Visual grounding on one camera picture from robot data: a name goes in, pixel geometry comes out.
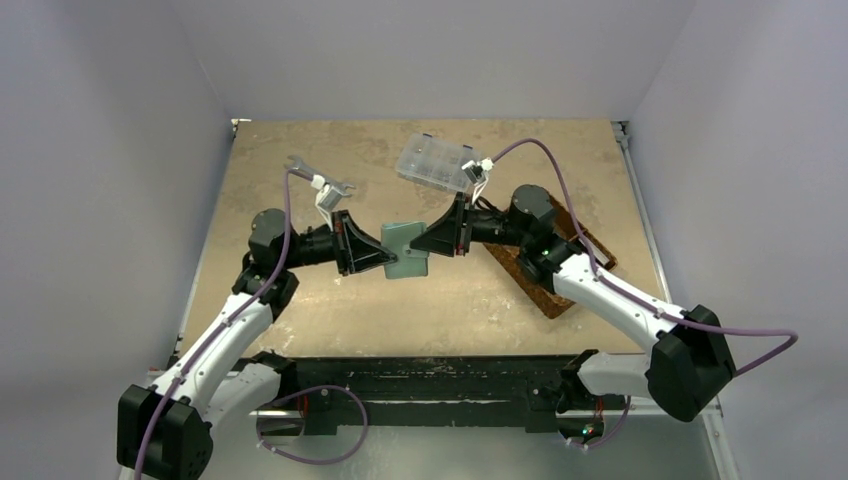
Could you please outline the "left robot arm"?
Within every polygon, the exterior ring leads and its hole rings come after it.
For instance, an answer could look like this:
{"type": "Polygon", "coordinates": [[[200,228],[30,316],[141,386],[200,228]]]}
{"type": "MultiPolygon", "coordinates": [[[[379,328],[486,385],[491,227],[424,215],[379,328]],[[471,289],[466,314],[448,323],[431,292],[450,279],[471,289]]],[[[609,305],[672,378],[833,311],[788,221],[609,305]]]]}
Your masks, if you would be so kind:
{"type": "Polygon", "coordinates": [[[137,478],[197,479],[216,438],[232,423],[263,404],[284,409],[295,402],[291,361],[260,354],[233,370],[294,296],[293,269],[330,262],[348,275],[398,259],[345,210],[296,234],[284,211],[267,209],[254,217],[248,247],[232,293],[208,329],[149,386],[132,385],[119,399],[117,460],[137,478]]]}

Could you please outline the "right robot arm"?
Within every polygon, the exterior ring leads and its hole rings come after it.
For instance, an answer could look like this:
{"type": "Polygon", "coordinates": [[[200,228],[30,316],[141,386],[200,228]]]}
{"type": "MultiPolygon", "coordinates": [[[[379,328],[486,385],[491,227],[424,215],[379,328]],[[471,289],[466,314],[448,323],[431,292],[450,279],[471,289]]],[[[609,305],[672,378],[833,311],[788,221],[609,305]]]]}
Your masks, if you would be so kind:
{"type": "Polygon", "coordinates": [[[740,373],[718,316],[658,299],[602,268],[586,241],[557,230],[561,211],[536,185],[519,186],[505,210],[479,209],[458,194],[410,245],[449,257],[473,242],[515,247],[531,286],[588,309],[641,348],[638,357],[589,350],[571,361],[562,370],[563,408],[605,395],[642,397],[676,420],[693,420],[740,373]]]}

